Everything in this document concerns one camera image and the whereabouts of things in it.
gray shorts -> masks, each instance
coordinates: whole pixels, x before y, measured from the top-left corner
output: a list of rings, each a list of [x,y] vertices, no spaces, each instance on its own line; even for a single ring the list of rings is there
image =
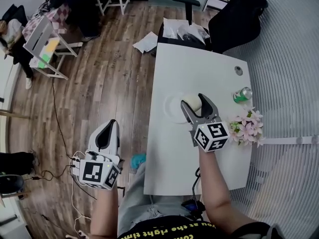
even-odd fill
[[[181,206],[183,196],[144,195],[145,163],[136,175],[119,207],[118,236],[129,231],[137,223],[163,216],[188,216],[189,211]]]

white table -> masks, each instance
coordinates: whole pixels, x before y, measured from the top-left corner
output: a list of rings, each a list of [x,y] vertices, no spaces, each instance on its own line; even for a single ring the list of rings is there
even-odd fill
[[[242,68],[242,76],[235,73],[235,66]],[[163,111],[165,98],[180,92],[202,93],[217,105],[222,120],[227,120],[243,112],[231,94],[244,87],[251,87],[245,61],[200,49],[158,44],[144,194],[192,195],[195,171],[199,167],[198,148],[193,147],[188,132],[191,125],[175,124],[167,119]],[[246,186],[251,148],[227,141],[216,152],[229,190]],[[200,181],[195,192],[201,194]]]

green soda can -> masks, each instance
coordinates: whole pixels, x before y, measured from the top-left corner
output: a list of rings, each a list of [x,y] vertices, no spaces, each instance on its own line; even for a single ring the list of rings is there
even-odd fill
[[[236,103],[244,102],[251,99],[253,96],[253,92],[250,88],[245,87],[239,91],[236,91],[233,94],[233,99]]]

white chair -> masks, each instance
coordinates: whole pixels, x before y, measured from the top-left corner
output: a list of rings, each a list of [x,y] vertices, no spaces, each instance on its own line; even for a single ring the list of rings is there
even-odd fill
[[[48,50],[47,45],[49,45],[49,43],[52,40],[54,41],[54,43],[60,43],[60,45],[59,46],[54,45],[52,48],[52,51],[47,53],[46,52]],[[31,68],[34,68],[35,70],[37,70],[41,74],[44,74],[47,77],[63,78],[66,80],[69,79],[68,77],[66,77],[64,74],[60,72],[61,65],[66,55],[73,55],[75,57],[77,57],[78,55],[68,45],[68,43],[61,37],[61,35],[59,35],[58,33],[54,31],[52,23],[46,16],[44,16],[41,19],[41,21],[36,26],[30,38],[23,45],[23,47],[34,56],[34,58],[30,62]],[[70,52],[57,52],[57,49],[68,49]],[[54,68],[52,65],[50,65],[50,61],[53,54],[57,56],[62,55],[57,68]],[[40,64],[41,62],[43,63],[42,65],[44,68],[51,69],[54,72],[54,74],[48,74],[44,72],[42,68],[39,68],[38,64]]]
[[[103,16],[104,16],[105,9],[106,9],[107,7],[112,7],[112,6],[120,6],[120,7],[121,7],[122,15],[124,15],[125,8],[126,8],[126,6],[128,5],[128,3],[130,2],[130,0],[126,0],[126,2],[123,4],[123,1],[120,0],[120,3],[111,3],[112,1],[111,1],[111,0],[108,0],[108,1],[106,2],[106,4],[104,5],[104,7],[102,7],[103,5],[102,5],[101,1],[100,1],[100,0],[96,0],[96,1],[98,2],[98,3],[96,4],[96,6],[99,7],[100,12],[101,12],[101,14],[102,14]]]

plastic bag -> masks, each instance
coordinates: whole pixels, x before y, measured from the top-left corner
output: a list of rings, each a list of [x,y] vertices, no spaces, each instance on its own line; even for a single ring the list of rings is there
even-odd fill
[[[195,23],[189,25],[188,20],[164,18],[163,37],[195,42],[198,39],[205,44],[205,39],[209,38],[209,34],[202,26]]]
[[[140,52],[148,52],[154,49],[158,44],[158,36],[153,32],[149,32],[142,40],[133,44],[134,48],[137,48]]]

